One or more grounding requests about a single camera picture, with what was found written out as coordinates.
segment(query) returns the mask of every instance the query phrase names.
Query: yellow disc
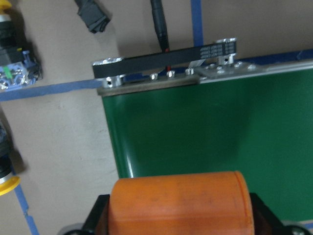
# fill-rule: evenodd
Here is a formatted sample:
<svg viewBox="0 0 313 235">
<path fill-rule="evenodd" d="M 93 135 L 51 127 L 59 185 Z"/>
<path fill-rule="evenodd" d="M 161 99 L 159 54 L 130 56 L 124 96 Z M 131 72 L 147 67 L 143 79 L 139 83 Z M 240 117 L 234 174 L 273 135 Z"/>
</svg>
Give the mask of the yellow disc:
<svg viewBox="0 0 313 235">
<path fill-rule="evenodd" d="M 12 4 L 7 0 L 0 0 L 0 10 L 11 8 Z"/>
<path fill-rule="evenodd" d="M 20 184 L 20 181 L 21 179 L 18 176 L 13 176 L 8 181 L 0 184 L 0 196 L 15 189 L 16 186 Z"/>
</svg>

